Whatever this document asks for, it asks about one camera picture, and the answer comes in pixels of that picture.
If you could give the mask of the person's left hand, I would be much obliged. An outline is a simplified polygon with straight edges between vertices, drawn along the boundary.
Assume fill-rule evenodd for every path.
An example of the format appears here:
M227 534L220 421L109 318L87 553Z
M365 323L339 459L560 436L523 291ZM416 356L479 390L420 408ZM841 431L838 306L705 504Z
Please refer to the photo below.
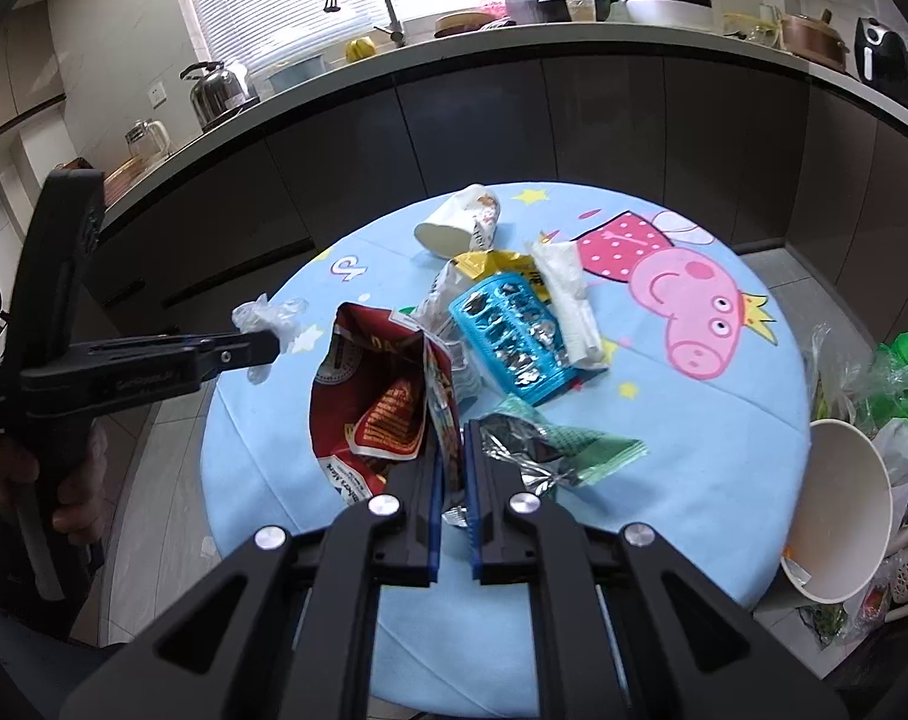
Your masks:
M12 517L16 504L35 493L50 511L50 525L73 544L99 541L106 526L107 436L99 422L89 429L86 447L70 449L63 465L37 458L26 445L0 434L0 515Z

